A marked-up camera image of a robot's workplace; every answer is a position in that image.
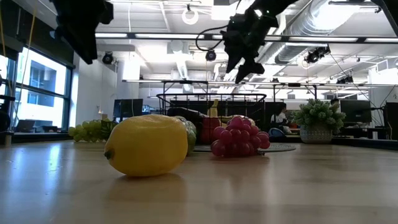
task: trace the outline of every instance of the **green grapes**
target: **green grapes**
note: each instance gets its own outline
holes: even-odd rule
[[[104,138],[101,128],[101,120],[84,121],[82,124],[76,125],[75,128],[70,127],[68,129],[68,134],[73,137],[76,142],[102,142]]]

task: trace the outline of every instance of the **lemon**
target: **lemon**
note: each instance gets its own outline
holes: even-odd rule
[[[176,168],[187,148],[187,132],[179,119],[151,114],[116,125],[106,142],[105,156],[123,174],[148,177]]]

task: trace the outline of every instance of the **person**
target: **person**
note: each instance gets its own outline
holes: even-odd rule
[[[334,98],[334,99],[330,100],[330,106],[334,106],[336,104],[339,105],[339,107],[337,109],[337,112],[341,112],[341,110],[340,110],[340,100],[337,99],[337,98]]]
[[[289,126],[288,126],[289,121],[286,118],[286,114],[285,114],[286,111],[287,111],[286,103],[280,103],[278,105],[276,113],[275,113],[275,114],[277,114],[277,116],[275,117],[274,114],[271,116],[271,124],[272,123],[274,123],[274,124],[276,123],[278,125],[282,125],[282,127],[283,127],[282,131],[285,134],[292,134],[292,132],[291,132]]]

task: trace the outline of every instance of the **red grapes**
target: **red grapes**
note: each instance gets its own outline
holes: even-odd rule
[[[257,155],[257,149],[270,147],[268,133],[259,132],[259,128],[250,120],[239,116],[228,121],[226,128],[217,127],[213,131],[211,151],[217,157],[244,157]]]

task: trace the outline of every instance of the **grape bunch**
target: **grape bunch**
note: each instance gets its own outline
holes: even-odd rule
[[[69,136],[73,137],[76,142],[97,142],[103,140],[101,133],[101,120],[84,121],[76,127],[70,127]]]
[[[218,157],[245,157],[257,155],[257,149],[268,149],[271,145],[268,133],[252,126],[250,120],[239,116],[228,121],[226,128],[213,131],[211,151]]]

